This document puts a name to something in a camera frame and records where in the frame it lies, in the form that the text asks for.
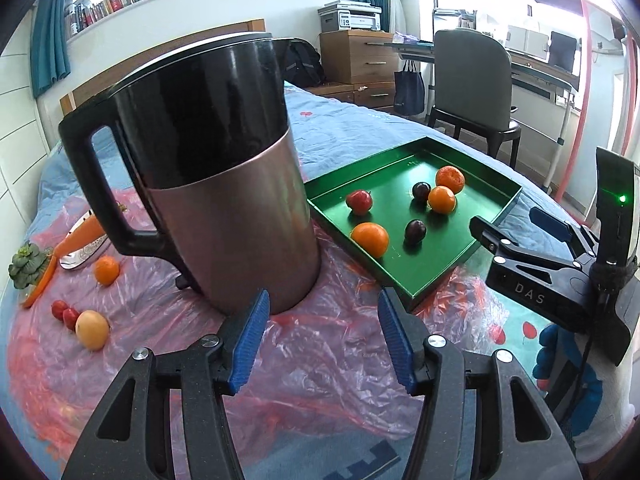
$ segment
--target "hand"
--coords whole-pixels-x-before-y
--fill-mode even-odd
[[[579,368],[587,339],[557,325],[546,327],[540,333],[542,349],[533,376],[542,380],[550,377],[558,345]],[[620,365],[615,366],[595,346],[591,347],[582,376],[584,391],[570,419],[579,463],[588,464],[603,457],[633,424],[635,409],[629,403],[632,354],[629,348]]]

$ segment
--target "wooden nightstand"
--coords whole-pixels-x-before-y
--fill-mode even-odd
[[[307,91],[358,106],[392,113],[398,54],[384,46],[388,32],[338,30],[320,34],[320,54],[327,85]]]

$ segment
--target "screw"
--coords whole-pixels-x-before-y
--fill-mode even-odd
[[[444,339],[441,335],[430,335],[427,339],[427,342],[434,348],[442,348],[447,344],[447,340]]]
[[[149,348],[136,348],[131,354],[131,357],[133,357],[136,361],[143,361],[144,359],[149,357]]]
[[[219,343],[220,338],[215,334],[206,335],[200,340],[200,344],[204,346],[204,348],[213,348],[214,346],[218,346]]]
[[[511,352],[509,352],[508,350],[498,350],[495,353],[495,357],[498,359],[498,361],[502,361],[503,363],[510,363],[511,361],[513,361],[513,354],[511,354]]]

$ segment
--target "black backpack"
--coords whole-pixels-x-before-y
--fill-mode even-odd
[[[326,81],[320,64],[320,54],[308,41],[299,38],[289,43],[284,57],[282,75],[284,81],[299,88],[318,86]]]

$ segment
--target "printer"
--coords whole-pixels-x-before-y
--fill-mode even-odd
[[[322,32],[364,28],[380,30],[380,7],[364,2],[337,0],[318,9]]]

